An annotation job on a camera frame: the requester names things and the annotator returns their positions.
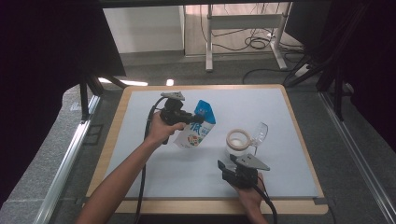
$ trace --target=black curtain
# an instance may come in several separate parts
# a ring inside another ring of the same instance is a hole
[[[64,92],[86,76],[125,76],[103,10],[78,2],[0,3],[0,204],[46,138]]]
[[[359,2],[332,1],[322,38],[331,35],[344,22],[349,9]],[[370,5],[340,63],[345,82],[354,89],[352,103],[396,152],[396,1],[366,2]]]

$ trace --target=cable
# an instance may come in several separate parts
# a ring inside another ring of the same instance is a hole
[[[151,126],[151,121],[152,121],[152,117],[154,116],[154,110],[157,108],[157,105],[160,103],[160,101],[162,101],[163,99],[165,99],[165,97],[161,97],[157,103],[155,103],[155,105],[150,109],[149,113],[148,113],[148,120],[146,122],[146,129],[145,129],[145,139],[147,138],[147,136],[149,135],[149,128]],[[143,192],[145,190],[145,182],[146,182],[146,164],[145,166],[143,166],[142,169],[142,176],[141,176],[141,181],[140,181],[140,190],[139,190],[139,198],[137,200],[137,207],[136,207],[136,212],[134,215],[134,224],[137,224],[139,222],[139,218],[140,218],[140,208],[142,206],[142,202],[143,202]]]
[[[250,11],[250,14],[253,12],[253,10],[254,10],[257,6],[258,6],[258,4],[256,4],[256,6]],[[227,12],[227,14],[229,14],[228,11],[227,11],[227,9],[226,9],[225,4],[224,4],[224,10]],[[207,39],[206,39],[205,32],[204,32],[203,20],[202,20],[202,6],[200,6],[200,18],[201,18],[201,31],[202,31],[202,35],[203,35],[203,37],[204,37],[205,42],[207,43]],[[217,37],[217,36],[222,36],[222,35],[231,35],[231,34],[239,33],[239,32],[246,31],[246,30],[247,30],[247,29],[240,29],[240,30],[237,30],[237,31],[232,31],[232,32],[229,32],[229,33],[221,34],[221,35],[214,35],[213,32],[212,32],[211,34],[212,34],[213,36]],[[271,42],[271,39],[267,39],[267,38],[255,36],[255,34],[257,34],[257,33],[256,33],[256,30],[257,30],[257,29],[252,29],[252,30],[251,30],[251,32],[250,32],[250,33],[251,33],[251,36],[250,36],[250,37],[247,37],[247,38],[245,39],[245,46],[242,47],[241,49],[230,49],[230,48],[227,48],[227,47],[222,46],[222,45],[219,45],[219,44],[212,44],[212,45],[213,45],[213,46],[220,47],[220,48],[224,48],[224,49],[227,49],[227,50],[231,50],[231,51],[240,51],[240,50],[243,50],[243,49],[247,49],[248,47],[252,47],[253,49],[264,49],[264,48],[267,47],[268,44]],[[253,44],[255,44],[255,43],[261,43],[262,46],[261,46],[261,47],[254,46]]]
[[[268,196],[267,190],[265,190],[264,182],[262,181],[262,179],[258,176],[258,178],[262,182],[262,186],[264,187],[264,190],[261,190],[259,186],[257,186],[257,184],[251,182],[250,178],[248,178],[244,173],[242,173],[242,176],[250,182],[250,185],[262,196],[265,203],[267,203],[268,206],[271,208],[271,211],[273,213],[274,224],[277,224],[277,211],[276,208],[274,207],[274,204],[271,202],[270,197]]]

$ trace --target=black cable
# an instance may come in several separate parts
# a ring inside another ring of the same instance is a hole
[[[337,219],[335,219],[335,214],[334,214],[334,211],[332,210],[331,206],[329,206],[329,210],[330,210],[330,213],[332,214],[332,223],[337,224]]]
[[[162,101],[163,99],[165,99],[165,97],[161,97],[157,103],[155,103],[155,105],[150,109],[149,113],[148,113],[148,120],[146,122],[146,129],[145,129],[145,137],[144,139],[147,138],[147,136],[149,135],[149,128],[151,126],[151,122],[152,122],[152,117],[154,116],[154,111],[157,108],[157,105],[160,103],[160,101]],[[143,192],[145,190],[145,182],[146,182],[146,164],[143,166],[142,169],[142,176],[141,176],[141,181],[140,181],[140,190],[139,190],[139,198],[137,200],[137,207],[136,207],[136,212],[134,214],[134,224],[137,224],[139,222],[139,218],[140,218],[140,208],[142,207],[142,202],[143,202]]]
[[[270,198],[268,197],[268,194],[264,193],[257,185],[253,184],[253,188],[262,196],[262,198],[268,204],[268,206],[270,206],[271,211],[273,213],[274,224],[277,224],[277,211],[276,208],[274,207],[274,204],[271,202]]]
[[[200,6],[200,18],[201,18],[201,31],[202,31],[202,35],[203,35],[203,37],[204,37],[205,42],[207,43],[207,39],[206,39],[205,32],[204,32],[203,20],[202,20],[202,6]],[[242,32],[242,31],[246,31],[246,30],[247,30],[247,29],[240,29],[240,30],[237,30],[237,31],[232,31],[232,32],[229,32],[229,33],[221,34],[221,35],[214,35],[213,32],[212,32],[211,34],[212,34],[213,36],[217,37],[217,36],[222,36],[222,35],[231,35],[231,34],[235,34],[235,33]],[[257,29],[254,29],[254,30],[252,30],[252,32],[250,32],[250,33],[251,33],[251,36],[250,36],[250,37],[247,37],[247,38],[245,39],[245,46],[242,47],[241,49],[230,49],[230,48],[227,48],[227,47],[222,46],[222,45],[219,45],[219,44],[212,44],[212,46],[217,46],[217,47],[224,48],[224,49],[231,50],[231,51],[240,51],[240,50],[243,50],[243,49],[247,49],[248,47],[252,47],[253,49],[264,49],[264,48],[267,47],[268,44],[271,42],[271,39],[267,39],[267,38],[263,38],[263,37],[254,36],[256,30],[257,30]],[[255,46],[253,46],[254,43],[261,43],[261,44],[263,44],[263,46],[261,46],[261,47],[255,47]]]

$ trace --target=gray floor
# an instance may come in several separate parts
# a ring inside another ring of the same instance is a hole
[[[272,54],[265,53],[215,57],[213,73],[205,71],[204,58],[185,58],[178,52],[122,55],[122,59],[128,75],[126,79],[147,81],[151,86],[164,85],[168,78],[174,79],[176,85],[242,84],[242,76],[252,69],[277,69]],[[286,75],[259,71],[250,74],[246,83],[281,83]],[[312,77],[287,91],[319,182],[331,202],[336,222],[387,223],[315,90],[317,79]],[[51,223],[73,223],[83,203],[122,94],[122,90],[113,84],[104,86],[105,93],[92,119],[91,135],[84,141]],[[64,95],[63,109],[35,160],[3,205],[0,223],[32,223],[35,219],[78,126],[80,110],[76,110],[76,103],[79,103],[78,87]],[[348,98],[344,99],[343,113],[345,124],[355,137],[363,156],[395,203],[395,153]],[[133,215],[115,215],[110,223],[131,223],[132,218]],[[278,223],[333,223],[333,219],[331,213],[324,216],[279,216]]]

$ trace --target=metal stand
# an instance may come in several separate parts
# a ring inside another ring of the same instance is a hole
[[[125,83],[119,81],[118,79],[112,76],[106,76],[106,79],[119,86],[122,89],[128,87]],[[79,90],[81,96],[81,123],[85,123],[85,121],[90,116],[90,112],[88,109],[88,93],[87,93],[87,85],[90,87],[93,95],[100,96],[103,94],[104,88],[99,81],[99,78],[95,75],[82,75],[80,78]]]
[[[291,3],[282,14],[213,16],[212,5],[207,5],[206,72],[213,71],[212,30],[277,28],[275,41],[270,43],[280,70],[288,67],[280,54],[279,43],[285,29]]]

